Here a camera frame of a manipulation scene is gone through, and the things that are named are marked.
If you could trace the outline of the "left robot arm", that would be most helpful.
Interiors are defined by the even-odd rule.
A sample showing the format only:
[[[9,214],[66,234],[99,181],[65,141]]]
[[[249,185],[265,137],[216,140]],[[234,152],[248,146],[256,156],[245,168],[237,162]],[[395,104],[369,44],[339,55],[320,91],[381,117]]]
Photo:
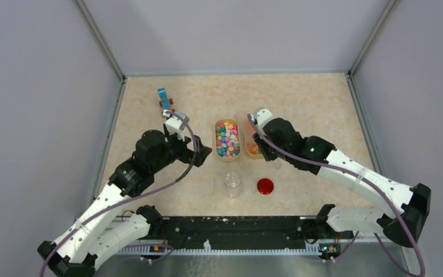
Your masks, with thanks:
[[[147,196],[155,174],[175,161],[188,165],[167,189],[200,167],[211,154],[198,136],[179,138],[168,131],[146,131],[136,142],[132,156],[121,163],[91,206],[74,225],[53,241],[43,241],[37,251],[46,268],[56,276],[94,276],[111,256],[137,238],[156,238],[162,231],[161,216],[154,207],[140,210],[132,219],[107,231],[127,203]]]

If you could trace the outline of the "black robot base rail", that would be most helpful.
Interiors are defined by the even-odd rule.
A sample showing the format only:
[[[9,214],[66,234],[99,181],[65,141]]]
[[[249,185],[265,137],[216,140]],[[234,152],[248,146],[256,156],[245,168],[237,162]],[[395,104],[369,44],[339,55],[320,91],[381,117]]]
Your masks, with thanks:
[[[303,249],[325,239],[351,239],[313,216],[171,216],[151,227],[145,240],[166,242],[176,250]]]

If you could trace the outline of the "clear plastic scoop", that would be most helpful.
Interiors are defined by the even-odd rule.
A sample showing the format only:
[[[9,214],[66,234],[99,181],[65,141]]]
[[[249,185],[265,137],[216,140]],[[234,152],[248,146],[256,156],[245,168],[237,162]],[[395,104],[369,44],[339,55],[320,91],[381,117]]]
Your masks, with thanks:
[[[248,115],[249,115],[249,113],[244,112],[244,111],[239,111],[239,112],[236,113],[235,119],[236,119],[236,121],[237,121],[237,123],[238,123],[239,130],[242,131],[242,124],[245,123],[246,121],[249,121],[250,124],[251,124],[251,126],[252,126],[252,124],[254,124],[254,123],[252,122],[252,120],[251,120],[251,115],[252,115],[252,113],[250,114],[250,118],[248,118]],[[257,127],[257,129],[258,129],[261,133],[264,134],[263,128],[262,128],[262,129],[259,129],[259,128]]]

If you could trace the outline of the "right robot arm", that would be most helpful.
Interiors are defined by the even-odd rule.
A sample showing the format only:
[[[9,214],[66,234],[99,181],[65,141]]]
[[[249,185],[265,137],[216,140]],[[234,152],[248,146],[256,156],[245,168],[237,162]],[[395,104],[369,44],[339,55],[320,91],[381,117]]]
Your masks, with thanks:
[[[266,161],[281,159],[298,170],[333,180],[373,204],[371,208],[325,204],[315,230],[323,238],[336,232],[364,231],[384,235],[406,247],[417,245],[430,213],[431,189],[396,182],[348,157],[318,136],[302,137],[288,120],[247,115],[252,135]]]

